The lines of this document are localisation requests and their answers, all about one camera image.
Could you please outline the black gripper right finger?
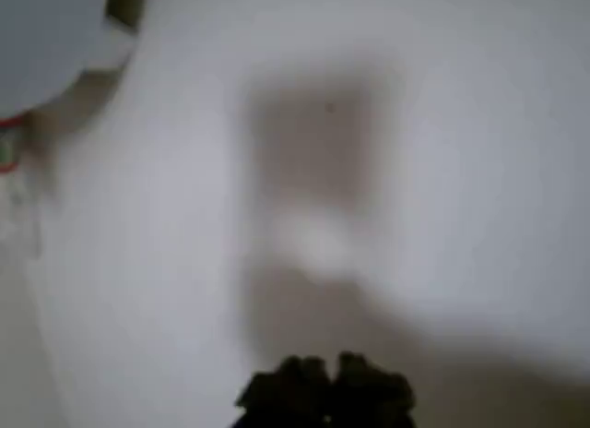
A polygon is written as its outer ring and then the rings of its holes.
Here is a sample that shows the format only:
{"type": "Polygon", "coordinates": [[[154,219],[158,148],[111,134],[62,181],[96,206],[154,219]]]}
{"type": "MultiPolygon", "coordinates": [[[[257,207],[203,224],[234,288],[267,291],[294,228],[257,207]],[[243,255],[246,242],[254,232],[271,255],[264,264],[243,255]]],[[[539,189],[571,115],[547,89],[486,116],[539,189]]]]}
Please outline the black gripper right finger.
{"type": "Polygon", "coordinates": [[[414,408],[415,394],[404,375],[360,353],[339,354],[328,404],[332,427],[413,427],[414,408]]]}

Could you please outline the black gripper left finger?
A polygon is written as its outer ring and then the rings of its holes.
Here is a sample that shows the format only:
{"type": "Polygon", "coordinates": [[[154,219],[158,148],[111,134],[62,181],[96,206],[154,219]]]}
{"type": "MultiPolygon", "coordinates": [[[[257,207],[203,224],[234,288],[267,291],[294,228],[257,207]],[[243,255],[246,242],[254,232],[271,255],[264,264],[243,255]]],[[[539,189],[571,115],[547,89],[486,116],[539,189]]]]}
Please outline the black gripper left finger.
{"type": "Polygon", "coordinates": [[[235,407],[242,415],[236,427],[327,427],[326,403],[331,379],[325,360],[289,356],[267,372],[255,373],[235,407]]]}

